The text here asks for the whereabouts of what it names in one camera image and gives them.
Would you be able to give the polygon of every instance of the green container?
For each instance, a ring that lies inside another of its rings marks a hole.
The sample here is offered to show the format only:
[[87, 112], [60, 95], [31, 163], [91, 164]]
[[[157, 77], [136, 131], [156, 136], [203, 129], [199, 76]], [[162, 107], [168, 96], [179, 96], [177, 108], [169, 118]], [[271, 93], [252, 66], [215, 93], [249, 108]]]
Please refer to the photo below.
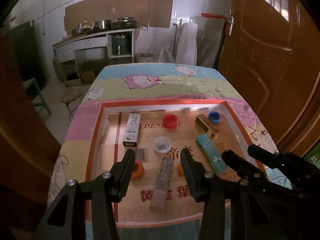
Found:
[[129, 54], [128, 40], [129, 39], [127, 34], [113, 35], [111, 38], [112, 54], [113, 55]]

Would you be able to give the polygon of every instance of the cardboard panel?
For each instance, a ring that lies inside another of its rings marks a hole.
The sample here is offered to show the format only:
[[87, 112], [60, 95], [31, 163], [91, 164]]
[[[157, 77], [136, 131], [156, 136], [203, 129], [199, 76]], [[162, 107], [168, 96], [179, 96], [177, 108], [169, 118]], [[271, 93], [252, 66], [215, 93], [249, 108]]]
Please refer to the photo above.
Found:
[[150, 0], [114, 0], [115, 17], [134, 17], [138, 23], [148, 26]]
[[172, 3], [173, 0], [150, 0], [150, 27], [170, 27]]
[[71, 35], [71, 31], [76, 28], [76, 24], [84, 21], [92, 22], [93, 0], [84, 0], [66, 7], [66, 15], [64, 17], [64, 29], [67, 35]]
[[115, 19], [113, 0], [93, 0], [93, 7], [91, 11], [95, 22]]

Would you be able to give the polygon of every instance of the blue bottle cap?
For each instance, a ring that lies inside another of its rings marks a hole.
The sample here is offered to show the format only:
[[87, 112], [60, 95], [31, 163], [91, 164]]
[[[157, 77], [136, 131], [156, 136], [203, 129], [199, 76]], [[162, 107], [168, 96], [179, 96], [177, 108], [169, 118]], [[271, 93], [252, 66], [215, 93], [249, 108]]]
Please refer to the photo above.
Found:
[[220, 118], [221, 118], [220, 114], [216, 111], [211, 111], [208, 114], [208, 119], [214, 124], [218, 123]]

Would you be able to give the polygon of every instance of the orange object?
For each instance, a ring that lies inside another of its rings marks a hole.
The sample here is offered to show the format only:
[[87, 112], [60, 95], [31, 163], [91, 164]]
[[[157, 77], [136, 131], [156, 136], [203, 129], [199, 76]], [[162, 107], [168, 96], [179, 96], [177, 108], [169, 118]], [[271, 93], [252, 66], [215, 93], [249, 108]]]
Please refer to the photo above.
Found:
[[181, 176], [184, 177], [184, 173], [183, 173], [183, 169], [182, 169], [181, 163], [178, 165], [178, 172], [179, 172], [179, 174], [180, 174]]
[[136, 160], [133, 167], [131, 179], [140, 179], [142, 177], [142, 174], [143, 174], [142, 162]]

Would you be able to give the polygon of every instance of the wire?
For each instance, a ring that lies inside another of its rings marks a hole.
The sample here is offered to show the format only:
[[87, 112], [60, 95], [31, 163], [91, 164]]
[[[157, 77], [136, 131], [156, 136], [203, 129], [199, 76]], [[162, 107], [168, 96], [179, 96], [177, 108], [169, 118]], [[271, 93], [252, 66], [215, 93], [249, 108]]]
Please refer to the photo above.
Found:
[[45, 0], [43, 0], [43, 15], [42, 15], [42, 35], [44, 36], [43, 39], [43, 48], [45, 48], [45, 28], [44, 28], [44, 14], [45, 14]]
[[[75, 111], [79, 106], [75, 107], [74, 109], [71, 110], [72, 116], [74, 116], [73, 111]], [[71, 122], [71, 113], [69, 113], [69, 121]]]
[[140, 28], [139, 28], [139, 27], [138, 27], [138, 28], [135, 28], [135, 29], [134, 29], [134, 32], [135, 32], [135, 34], [136, 34], [136, 35], [135, 35], [135, 36], [136, 36], [136, 37], [135, 37], [135, 40], [137, 40], [137, 39], [138, 39], [138, 36], [139, 36], [139, 33], [140, 33]]
[[149, 30], [148, 26], [146, 26], [146, 25], [145, 25], [145, 24], [143, 24], [143, 23], [137, 23], [137, 27], [138, 27], [139, 29], [144, 30], [144, 31]]

